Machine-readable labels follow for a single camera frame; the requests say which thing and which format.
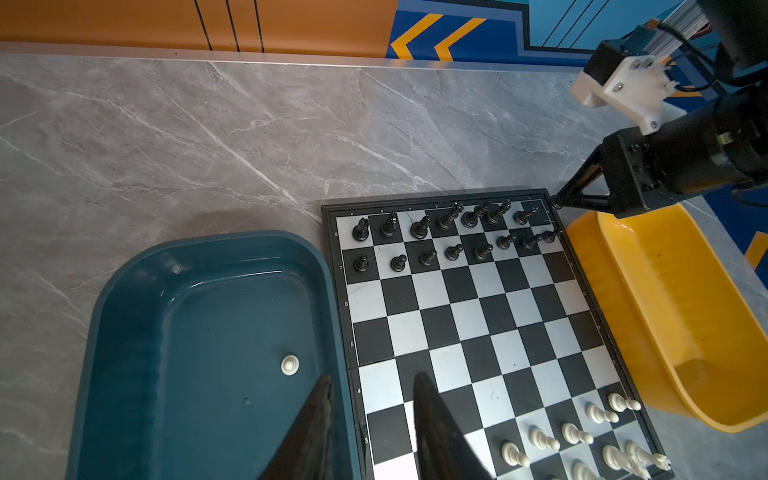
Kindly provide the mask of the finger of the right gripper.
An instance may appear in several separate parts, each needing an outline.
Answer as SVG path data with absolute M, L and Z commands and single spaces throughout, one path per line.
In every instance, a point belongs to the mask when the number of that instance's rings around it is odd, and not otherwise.
M 612 213 L 608 195 L 557 194 L 550 197 L 550 204 L 555 209 L 563 207 L 578 208 L 602 213 Z
M 604 204 L 604 195 L 586 194 L 584 190 L 603 176 L 604 148 L 598 146 L 576 174 L 559 192 L 550 197 L 551 204 Z

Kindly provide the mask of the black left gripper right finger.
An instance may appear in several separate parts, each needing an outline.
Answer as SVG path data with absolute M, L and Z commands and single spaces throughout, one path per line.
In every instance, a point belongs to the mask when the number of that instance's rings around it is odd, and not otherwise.
M 425 372 L 414 378 L 413 402 L 420 479 L 491 478 Z

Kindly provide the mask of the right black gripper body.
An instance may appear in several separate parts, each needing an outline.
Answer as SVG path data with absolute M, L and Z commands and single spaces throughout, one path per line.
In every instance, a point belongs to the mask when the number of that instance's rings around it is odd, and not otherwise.
M 608 135 L 601 149 L 609 190 L 606 213 L 626 218 L 666 206 L 665 190 L 651 173 L 649 146 L 638 127 Z

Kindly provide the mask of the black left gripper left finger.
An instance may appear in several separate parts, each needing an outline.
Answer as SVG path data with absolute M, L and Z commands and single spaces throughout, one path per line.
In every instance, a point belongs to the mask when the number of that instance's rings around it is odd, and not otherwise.
M 259 479 L 330 479 L 333 463 L 333 383 L 322 375 Z

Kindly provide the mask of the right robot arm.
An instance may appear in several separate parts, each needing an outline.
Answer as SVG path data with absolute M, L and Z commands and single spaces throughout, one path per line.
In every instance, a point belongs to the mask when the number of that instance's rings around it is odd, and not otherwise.
M 767 304 L 717 256 L 694 207 L 739 248 L 767 227 L 763 1 L 403 1 L 437 15 L 390 55 L 575 68 L 576 100 L 629 118 L 558 191 L 571 244 L 645 403 L 675 426 L 767 428 Z

